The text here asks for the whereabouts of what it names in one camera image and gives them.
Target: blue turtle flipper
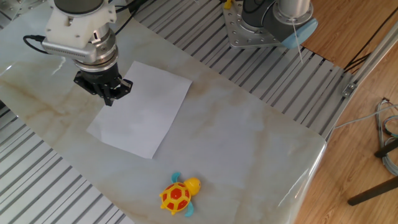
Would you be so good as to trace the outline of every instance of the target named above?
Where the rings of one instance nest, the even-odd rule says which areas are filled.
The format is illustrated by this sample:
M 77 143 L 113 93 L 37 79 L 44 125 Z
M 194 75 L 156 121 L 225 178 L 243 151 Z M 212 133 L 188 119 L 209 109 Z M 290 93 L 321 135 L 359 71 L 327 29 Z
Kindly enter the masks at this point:
M 188 211 L 185 213 L 185 217 L 191 217 L 191 215 L 193 214 L 193 205 L 192 202 L 189 202 L 188 204 Z
M 172 175 L 172 184 L 178 182 L 178 177 L 180 176 L 180 174 L 181 174 L 181 173 L 179 173 L 179 172 L 175 172 L 175 173 Z

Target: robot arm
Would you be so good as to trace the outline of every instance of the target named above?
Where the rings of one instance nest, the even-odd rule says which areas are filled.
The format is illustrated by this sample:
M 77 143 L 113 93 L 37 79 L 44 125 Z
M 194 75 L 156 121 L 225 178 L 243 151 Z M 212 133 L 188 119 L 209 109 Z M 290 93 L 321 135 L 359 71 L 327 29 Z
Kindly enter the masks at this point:
M 296 48 L 318 26 L 310 0 L 243 0 L 224 5 L 223 12 L 231 46 L 239 49 Z
M 231 29 L 230 40 L 240 34 L 247 42 L 259 39 L 264 46 L 282 44 L 291 49 L 307 39 L 318 24 L 312 17 L 310 0 L 244 0 L 243 7 L 241 2 L 235 2 L 241 10 L 236 13 L 236 20 L 228 22 L 235 25 L 227 26 Z M 45 28 L 44 50 L 71 58 L 80 69 L 74 82 L 102 97 L 106 105 L 111 106 L 114 100 L 130 93 L 132 82 L 119 74 L 116 36 L 109 28 L 109 23 L 116 22 L 115 7 L 108 4 L 108 0 L 50 0 L 49 3 L 53 12 Z M 232 15 L 224 10 L 226 13 L 226 18 Z M 262 47 L 253 43 L 253 47 Z
M 45 28 L 44 50 L 71 58 L 80 69 L 74 82 L 93 95 L 113 100 L 128 94 L 132 82 L 118 70 L 118 46 L 109 23 L 116 22 L 115 7 L 104 0 L 49 1 L 53 13 Z

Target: marble table surface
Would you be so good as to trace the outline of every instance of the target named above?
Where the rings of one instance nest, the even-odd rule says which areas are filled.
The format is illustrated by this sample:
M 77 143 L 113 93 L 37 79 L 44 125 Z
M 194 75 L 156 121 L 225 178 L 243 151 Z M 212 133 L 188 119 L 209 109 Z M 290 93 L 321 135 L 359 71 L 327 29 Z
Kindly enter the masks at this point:
M 71 60 L 22 41 L 43 34 L 50 13 L 43 4 L 0 32 L 0 100 L 127 216 L 136 223 L 294 222 L 323 138 L 133 20 L 118 35 L 120 72 L 138 61 L 193 83 L 152 160 L 103 144 L 85 131 L 101 98 L 73 83 Z M 176 171 L 202 181 L 190 218 L 160 209 L 159 194 Z

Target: turtle head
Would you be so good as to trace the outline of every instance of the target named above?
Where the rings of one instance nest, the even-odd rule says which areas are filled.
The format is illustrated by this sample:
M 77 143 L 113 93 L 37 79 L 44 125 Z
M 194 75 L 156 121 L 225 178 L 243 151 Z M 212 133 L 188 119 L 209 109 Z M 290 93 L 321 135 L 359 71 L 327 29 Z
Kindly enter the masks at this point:
M 189 178 L 188 180 L 184 181 L 185 186 L 187 186 L 187 189 L 191 193 L 192 196 L 196 195 L 201 187 L 200 180 L 197 179 L 196 177 Z

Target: toy turtle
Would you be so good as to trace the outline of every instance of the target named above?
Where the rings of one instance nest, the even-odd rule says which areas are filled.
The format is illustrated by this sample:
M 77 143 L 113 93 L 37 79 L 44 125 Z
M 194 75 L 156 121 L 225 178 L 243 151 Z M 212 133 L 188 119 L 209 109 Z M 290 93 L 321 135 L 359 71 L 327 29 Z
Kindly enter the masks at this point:
M 200 180 L 195 177 L 189 178 L 184 183 L 178 182 L 179 172 L 172 175 L 172 185 L 168 186 L 159 196 L 162 198 L 162 209 L 167 209 L 174 215 L 188 207 L 185 217 L 193 214 L 193 205 L 191 197 L 200 190 Z

